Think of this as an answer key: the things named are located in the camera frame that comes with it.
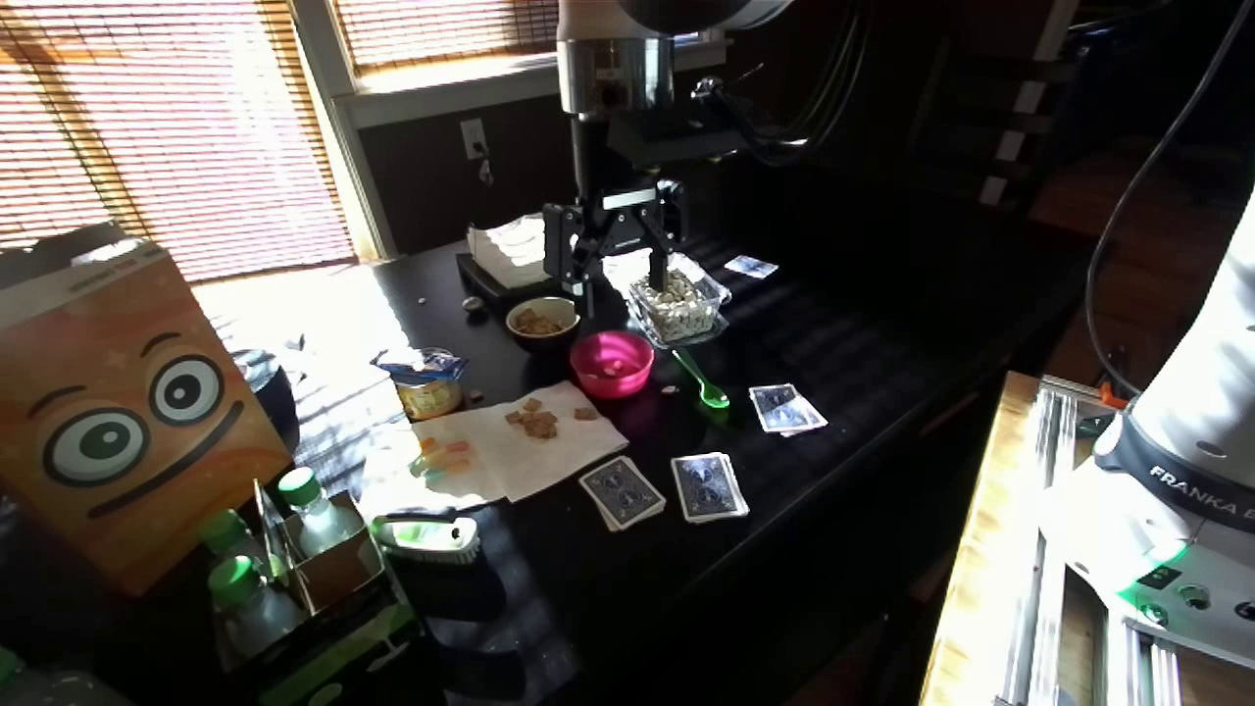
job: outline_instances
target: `window blind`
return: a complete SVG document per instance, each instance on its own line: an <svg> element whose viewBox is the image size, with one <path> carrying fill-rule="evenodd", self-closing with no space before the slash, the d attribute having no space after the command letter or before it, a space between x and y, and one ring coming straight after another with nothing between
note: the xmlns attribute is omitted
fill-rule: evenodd
<svg viewBox="0 0 1255 706"><path fill-rule="evenodd" d="M554 50L558 0L334 0L348 72Z"/></svg>
<svg viewBox="0 0 1255 706"><path fill-rule="evenodd" d="M99 218L186 282L352 260L287 0L0 0L0 246Z"/></svg>

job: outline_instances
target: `lid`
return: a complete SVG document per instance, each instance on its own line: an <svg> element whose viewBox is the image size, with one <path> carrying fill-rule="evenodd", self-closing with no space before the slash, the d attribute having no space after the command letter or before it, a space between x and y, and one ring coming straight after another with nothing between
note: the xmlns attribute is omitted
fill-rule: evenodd
<svg viewBox="0 0 1255 706"><path fill-rule="evenodd" d="M257 589L257 570L252 557L236 553L207 571L207 592L219 612L241 604Z"/></svg>
<svg viewBox="0 0 1255 706"><path fill-rule="evenodd" d="M252 528L241 527L241 519L236 511L219 511L215 519L207 519L199 527L199 540L211 548L211 553L227 553L237 539L248 539Z"/></svg>
<svg viewBox="0 0 1255 706"><path fill-rule="evenodd" d="M320 495L320 488L308 465L292 465L279 477L279 495L287 497L287 506L304 506Z"/></svg>
<svg viewBox="0 0 1255 706"><path fill-rule="evenodd" d="M397 383L443 383L463 376L463 355L448 348L378 348L373 365Z"/></svg>

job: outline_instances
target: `paper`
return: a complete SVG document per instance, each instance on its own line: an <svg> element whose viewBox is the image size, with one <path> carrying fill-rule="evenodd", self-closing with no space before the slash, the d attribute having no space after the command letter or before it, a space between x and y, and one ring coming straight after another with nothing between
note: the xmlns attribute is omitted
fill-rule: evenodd
<svg viewBox="0 0 1255 706"><path fill-rule="evenodd" d="M361 511L467 511L522 502L622 450L628 437L567 379L508 403L470 408L388 438L363 465Z"/></svg>
<svg viewBox="0 0 1255 706"><path fill-rule="evenodd" d="M544 282L544 218L535 210L496 227L467 227L470 260L504 289Z"/></svg>

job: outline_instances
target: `cable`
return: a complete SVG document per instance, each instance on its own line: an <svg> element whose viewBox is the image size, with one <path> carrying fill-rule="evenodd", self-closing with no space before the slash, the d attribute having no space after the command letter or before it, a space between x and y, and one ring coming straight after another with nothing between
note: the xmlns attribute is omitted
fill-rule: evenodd
<svg viewBox="0 0 1255 706"><path fill-rule="evenodd" d="M1190 93L1185 99L1185 106L1176 110L1176 116L1169 123L1169 131L1151 140L1151 149L1145 154L1145 161L1135 163L1135 172L1125 179L1121 197L1113 200L1113 209L1104 210L1104 225L1099 231L1099 244L1088 250L1088 261L1084 261L1084 293L1083 293L1083 312L1084 312L1084 338L1088 338L1088 348L1100 365L1100 371L1125 391L1125 396L1135 396L1141 387L1104 355L1100 341L1099 341L1099 323L1095 323L1095 282L1099 282L1099 261L1100 261L1100 250L1108 244L1108 231L1113 225L1121 218L1128 197L1135 193L1141 176L1162 161L1162 154L1169 149L1169 140L1176 138L1176 131L1185 124L1185 116L1196 110L1196 102L1205 99L1205 90L1211 87L1219 61L1226 59L1231 42L1239 38L1248 14L1252 14L1252 2L1255 0L1243 0L1243 9L1231 14L1219 47L1211 50L1199 81L1190 87Z"/></svg>
<svg viewBox="0 0 1255 706"><path fill-rule="evenodd" d="M875 0L853 0L849 12L837 18L844 36L827 50L820 87L807 93L801 116L773 131L747 131L747 154L756 161L794 163L829 138L836 123L844 123L865 59L869 2Z"/></svg>

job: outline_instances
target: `pink container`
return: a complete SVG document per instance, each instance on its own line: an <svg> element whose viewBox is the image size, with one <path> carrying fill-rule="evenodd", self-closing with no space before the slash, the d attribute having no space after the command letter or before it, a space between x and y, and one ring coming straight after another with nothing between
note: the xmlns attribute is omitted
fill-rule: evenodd
<svg viewBox="0 0 1255 706"><path fill-rule="evenodd" d="M597 331L571 341L575 383L597 400L636 396L654 371L654 345L636 331Z"/></svg>

